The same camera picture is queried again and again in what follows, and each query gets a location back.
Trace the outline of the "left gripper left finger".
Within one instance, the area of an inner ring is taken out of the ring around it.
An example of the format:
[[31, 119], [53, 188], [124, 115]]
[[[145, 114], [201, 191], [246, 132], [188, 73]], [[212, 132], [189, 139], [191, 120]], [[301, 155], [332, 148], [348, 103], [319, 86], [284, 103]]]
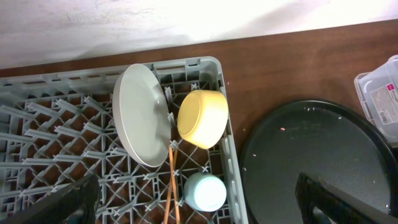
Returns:
[[98, 178], [87, 175], [44, 197], [33, 206], [1, 220], [1, 223], [94, 223], [99, 202]]

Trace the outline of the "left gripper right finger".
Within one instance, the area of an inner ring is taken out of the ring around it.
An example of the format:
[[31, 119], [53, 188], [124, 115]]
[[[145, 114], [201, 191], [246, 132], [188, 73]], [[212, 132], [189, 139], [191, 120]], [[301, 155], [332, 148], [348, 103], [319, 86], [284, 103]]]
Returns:
[[300, 173], [295, 197], [304, 223], [394, 223], [395, 217], [305, 173]]

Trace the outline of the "grey round plate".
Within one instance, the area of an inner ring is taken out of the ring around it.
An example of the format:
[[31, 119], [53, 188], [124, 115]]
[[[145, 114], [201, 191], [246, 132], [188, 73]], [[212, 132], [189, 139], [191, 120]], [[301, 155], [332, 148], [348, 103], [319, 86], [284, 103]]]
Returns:
[[143, 64], [129, 66], [117, 79], [112, 111], [120, 142], [138, 163], [158, 167], [169, 153], [171, 125], [162, 87]]

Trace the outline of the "blue plastic cup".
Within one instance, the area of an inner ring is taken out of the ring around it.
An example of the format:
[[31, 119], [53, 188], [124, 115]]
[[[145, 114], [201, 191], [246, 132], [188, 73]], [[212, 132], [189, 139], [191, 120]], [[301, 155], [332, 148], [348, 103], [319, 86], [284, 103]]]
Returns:
[[202, 212], [214, 212], [226, 201], [226, 186], [211, 173], [192, 174], [183, 187], [183, 197], [188, 205]]

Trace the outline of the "yellow bowl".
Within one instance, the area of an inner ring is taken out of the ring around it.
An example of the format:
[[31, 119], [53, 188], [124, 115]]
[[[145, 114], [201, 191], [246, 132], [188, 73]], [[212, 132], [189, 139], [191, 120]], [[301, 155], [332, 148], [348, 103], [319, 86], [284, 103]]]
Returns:
[[183, 140], [201, 149], [209, 149], [222, 137], [228, 116], [228, 102], [222, 92], [194, 90], [180, 106], [178, 133]]

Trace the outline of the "grey plastic dishwasher rack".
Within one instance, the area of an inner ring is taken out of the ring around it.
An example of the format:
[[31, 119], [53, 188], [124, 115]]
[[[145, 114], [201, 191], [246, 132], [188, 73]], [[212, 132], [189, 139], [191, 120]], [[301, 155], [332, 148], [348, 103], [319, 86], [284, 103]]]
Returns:
[[[177, 122], [192, 90], [218, 90], [226, 97], [221, 64], [214, 57], [144, 65], [165, 90], [170, 122]], [[159, 167], [139, 164], [123, 149], [113, 122], [113, 89], [128, 67], [1, 78], [1, 220], [95, 174], [101, 194], [96, 223], [163, 223], [168, 149]], [[230, 119], [210, 149], [199, 149], [173, 131], [181, 222], [249, 223]], [[201, 212], [184, 201], [185, 181], [196, 172], [225, 183], [226, 202], [217, 211]]]

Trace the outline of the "clear plastic waste bin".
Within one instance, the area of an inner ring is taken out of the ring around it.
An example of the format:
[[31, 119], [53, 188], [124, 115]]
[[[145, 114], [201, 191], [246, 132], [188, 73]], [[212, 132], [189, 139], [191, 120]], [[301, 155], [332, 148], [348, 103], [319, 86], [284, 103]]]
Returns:
[[354, 79], [366, 119], [397, 147], [397, 56]]

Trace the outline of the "round black serving tray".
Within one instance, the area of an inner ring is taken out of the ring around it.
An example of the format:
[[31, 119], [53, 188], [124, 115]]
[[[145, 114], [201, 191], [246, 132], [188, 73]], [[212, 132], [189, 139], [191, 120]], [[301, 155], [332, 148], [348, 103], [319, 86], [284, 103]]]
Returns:
[[394, 148], [368, 120], [330, 101], [273, 110], [249, 135], [239, 166], [250, 223], [301, 223], [300, 173], [397, 215]]

